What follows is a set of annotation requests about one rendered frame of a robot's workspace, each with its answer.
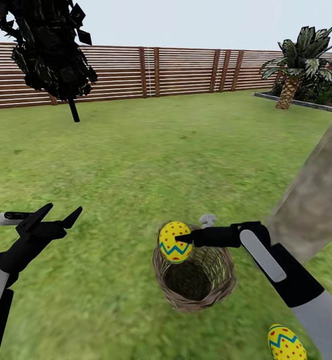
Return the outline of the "wicker basket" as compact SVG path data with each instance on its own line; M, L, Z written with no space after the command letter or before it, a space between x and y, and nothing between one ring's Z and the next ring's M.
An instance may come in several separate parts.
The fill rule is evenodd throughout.
M212 307L217 301L225 301L239 281L228 247L192 247L183 263L171 263L159 244L160 233L169 223L172 221L159 229L153 256L155 275L167 302L176 311L189 315ZM202 229L195 224L186 226L191 231Z

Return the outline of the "easter egg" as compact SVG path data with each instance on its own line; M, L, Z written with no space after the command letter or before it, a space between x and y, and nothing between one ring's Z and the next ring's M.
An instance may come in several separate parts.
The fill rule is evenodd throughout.
M174 221L165 225L159 236L162 253L173 264L183 263L189 256L193 243L176 241L175 237L190 234L191 230L182 222Z
M275 360L307 360L302 342L284 325L273 324L270 327L268 345Z

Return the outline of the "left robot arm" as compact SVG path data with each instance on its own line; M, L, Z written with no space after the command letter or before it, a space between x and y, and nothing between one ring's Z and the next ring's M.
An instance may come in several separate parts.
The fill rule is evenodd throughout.
M63 238L82 212L82 207L76 209L65 220L42 223L42 220L52 208L48 203L33 212L3 212L0 213L1 226L14 226L20 238L6 252L0 253L0 346L6 321L8 318L13 290L11 285L17 281L18 273L52 241Z

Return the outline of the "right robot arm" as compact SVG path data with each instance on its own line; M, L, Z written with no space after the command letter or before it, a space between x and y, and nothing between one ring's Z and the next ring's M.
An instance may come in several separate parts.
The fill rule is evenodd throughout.
M332 360L332 295L281 244L260 221L214 227L215 214L199 219L202 229L175 237L196 248L245 246L255 262L282 296L324 360Z

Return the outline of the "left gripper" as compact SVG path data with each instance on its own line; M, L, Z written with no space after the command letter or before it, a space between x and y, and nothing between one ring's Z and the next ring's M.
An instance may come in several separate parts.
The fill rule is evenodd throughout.
M20 261L33 260L52 241L63 238L82 212L82 207L76 209L65 220L42 223L42 220L52 208L48 203L16 226L20 238L10 247L13 257Z

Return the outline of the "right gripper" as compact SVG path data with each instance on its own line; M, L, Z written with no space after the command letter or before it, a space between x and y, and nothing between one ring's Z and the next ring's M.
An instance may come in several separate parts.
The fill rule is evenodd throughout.
M176 236L175 240L188 244L193 243L193 247L196 248L222 248L223 245L220 240L221 228L222 226L211 226L199 230L192 230L189 234Z

